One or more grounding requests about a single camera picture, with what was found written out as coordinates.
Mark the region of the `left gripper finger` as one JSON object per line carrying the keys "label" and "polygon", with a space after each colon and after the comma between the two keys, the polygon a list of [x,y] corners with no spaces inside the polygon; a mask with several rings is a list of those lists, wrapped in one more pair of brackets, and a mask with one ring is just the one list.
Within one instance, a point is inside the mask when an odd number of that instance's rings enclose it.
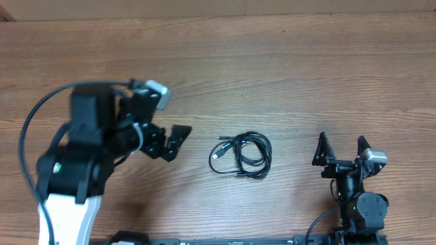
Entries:
{"label": "left gripper finger", "polygon": [[184,125],[173,125],[170,135],[171,141],[181,145],[191,133],[192,127]]}
{"label": "left gripper finger", "polygon": [[161,158],[163,158],[167,162],[173,161],[179,151],[179,143],[175,141],[168,141],[167,146],[164,147]]}

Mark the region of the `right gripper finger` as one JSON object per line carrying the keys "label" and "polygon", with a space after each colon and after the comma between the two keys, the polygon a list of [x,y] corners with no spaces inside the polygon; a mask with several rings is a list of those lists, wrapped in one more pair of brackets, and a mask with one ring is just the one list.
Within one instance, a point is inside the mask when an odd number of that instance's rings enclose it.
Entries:
{"label": "right gripper finger", "polygon": [[357,157],[360,159],[367,159],[367,152],[371,148],[367,140],[363,135],[361,135],[358,138],[358,150],[357,150]]}
{"label": "right gripper finger", "polygon": [[327,166],[333,160],[335,160],[334,151],[330,145],[326,132],[322,131],[318,138],[317,149],[312,160],[312,165]]}

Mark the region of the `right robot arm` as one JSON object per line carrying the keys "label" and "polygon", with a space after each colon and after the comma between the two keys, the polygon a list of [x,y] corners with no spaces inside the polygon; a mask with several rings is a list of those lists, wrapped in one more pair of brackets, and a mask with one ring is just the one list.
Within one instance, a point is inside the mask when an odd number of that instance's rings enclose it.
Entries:
{"label": "right robot arm", "polygon": [[372,234],[384,228],[389,202],[384,195],[366,192],[363,180],[376,176],[387,162],[387,154],[370,147],[362,135],[358,138],[356,158],[338,160],[326,133],[320,133],[312,164],[324,168],[322,178],[336,182],[341,223],[346,231]]}

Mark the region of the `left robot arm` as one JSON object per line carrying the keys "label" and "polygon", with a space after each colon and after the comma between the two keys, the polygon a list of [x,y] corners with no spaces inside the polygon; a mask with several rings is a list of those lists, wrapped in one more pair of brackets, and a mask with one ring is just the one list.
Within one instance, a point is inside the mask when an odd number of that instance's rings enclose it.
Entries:
{"label": "left robot arm", "polygon": [[170,89],[152,80],[129,89],[130,97],[109,84],[74,87],[70,120],[37,161],[40,244],[89,244],[115,167],[137,151],[170,162],[191,133],[190,126],[173,125],[167,136],[152,123]]}

